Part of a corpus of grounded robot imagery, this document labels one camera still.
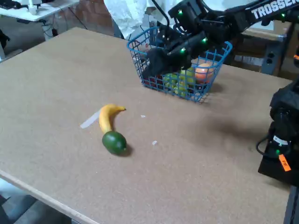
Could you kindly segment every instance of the white table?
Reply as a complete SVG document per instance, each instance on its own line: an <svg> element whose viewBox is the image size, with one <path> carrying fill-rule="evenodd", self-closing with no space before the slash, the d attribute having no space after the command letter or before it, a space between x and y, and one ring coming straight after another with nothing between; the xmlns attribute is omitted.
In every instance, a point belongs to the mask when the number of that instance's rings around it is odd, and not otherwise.
<svg viewBox="0 0 299 224"><path fill-rule="evenodd" d="M38 8L36 15L32 15L26 8L9 9L9 10L0 8L0 15L6 15L9 17L14 17L16 19L23 19L32 22L37 22L41 19L47 20L49 16L54 15L55 13L58 13L59 11L65 8L69 8L77 4L79 4L79 0L56 0L51 3L42 4L41 7ZM50 25L42 26L42 28L44 31L45 40L50 39L50 37L52 36L51 26ZM8 59L9 57L14 56L16 53L20 53L20 51L13 52L13 54L10 56L5 56L4 51L0 45L0 62Z"/></svg>

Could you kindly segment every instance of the table edge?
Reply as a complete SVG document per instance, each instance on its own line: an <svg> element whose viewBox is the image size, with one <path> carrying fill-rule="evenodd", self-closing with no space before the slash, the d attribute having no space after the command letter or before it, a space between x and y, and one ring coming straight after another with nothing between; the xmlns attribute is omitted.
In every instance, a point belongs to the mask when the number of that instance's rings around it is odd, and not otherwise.
<svg viewBox="0 0 299 224"><path fill-rule="evenodd" d="M65 204L55 200L54 198L46 195L45 193L31 187L30 185L24 183L23 181L9 175L8 173L0 170L0 178L7 181L8 183L24 190L29 195L35 197L37 200L45 203L46 205L60 211L61 213L69 216L70 218L74 219L81 224L99 224L94 220L88 218L87 216L82 215L81 213L75 211L74 209L68 207Z"/></svg>

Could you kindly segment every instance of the brick wall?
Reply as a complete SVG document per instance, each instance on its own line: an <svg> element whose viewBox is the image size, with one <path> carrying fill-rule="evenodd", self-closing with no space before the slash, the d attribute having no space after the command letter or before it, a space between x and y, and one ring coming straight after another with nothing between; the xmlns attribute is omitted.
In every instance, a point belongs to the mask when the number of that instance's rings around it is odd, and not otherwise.
<svg viewBox="0 0 299 224"><path fill-rule="evenodd" d="M112 27L111 16L104 4L104 0L81 0L72 11L83 23L91 23L104 27ZM65 11L67 20L75 21L76 18L69 11Z"/></svg>

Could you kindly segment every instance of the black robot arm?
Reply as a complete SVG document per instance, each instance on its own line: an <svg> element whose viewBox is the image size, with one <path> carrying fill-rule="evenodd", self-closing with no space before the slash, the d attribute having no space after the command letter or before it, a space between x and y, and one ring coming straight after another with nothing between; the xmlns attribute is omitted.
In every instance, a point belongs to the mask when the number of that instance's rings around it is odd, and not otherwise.
<svg viewBox="0 0 299 224"><path fill-rule="evenodd" d="M258 0L220 12L209 9L202 0L184 0L168 12L176 22L174 28L159 27L158 39L163 48L148 52L150 64L142 76L147 79L187 69L200 53L231 40L259 21L273 20L296 6L299 0Z"/></svg>

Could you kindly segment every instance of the desk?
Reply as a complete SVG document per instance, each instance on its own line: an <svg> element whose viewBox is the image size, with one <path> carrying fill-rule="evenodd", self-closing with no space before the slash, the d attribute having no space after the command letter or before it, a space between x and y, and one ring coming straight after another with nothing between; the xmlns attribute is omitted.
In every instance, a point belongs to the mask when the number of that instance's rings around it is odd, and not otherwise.
<svg viewBox="0 0 299 224"><path fill-rule="evenodd" d="M293 34L294 25L289 22L274 21L274 30L249 28L244 36L267 41L261 73L277 75L284 61L286 49Z"/></svg>
<svg viewBox="0 0 299 224"><path fill-rule="evenodd" d="M37 22L41 19L47 18L55 13L58 13L64 8L72 7L79 4L79 0L55 0L51 3L44 3L38 9L36 15L32 15L26 8L5 10L0 8L0 15L6 15L17 19Z"/></svg>
<svg viewBox="0 0 299 224"><path fill-rule="evenodd" d="M257 172L255 143L288 80L224 65L195 104L143 87L125 40L79 28L5 61L0 74L0 177L75 220L283 222L289 189ZM80 128L108 103L127 108L114 125L129 157L103 147L97 122Z"/></svg>
<svg viewBox="0 0 299 224"><path fill-rule="evenodd" d="M28 20L32 22L38 22L41 19L47 20L49 16L58 13L64 8L68 8L76 4L79 4L79 0L55 0L54 2L51 3L42 4L41 7L38 9L36 15L32 15L26 8L21 8L17 10L15 9L6 10L0 8L0 15L6 15L6 16L14 17L16 19ZM45 40L50 39L50 37L52 36L51 25L42 26L42 28L44 31ZM5 56L4 51L0 45L0 62L7 60L8 58L13 57L19 53L21 53L21 51L16 51L12 53L10 56Z"/></svg>

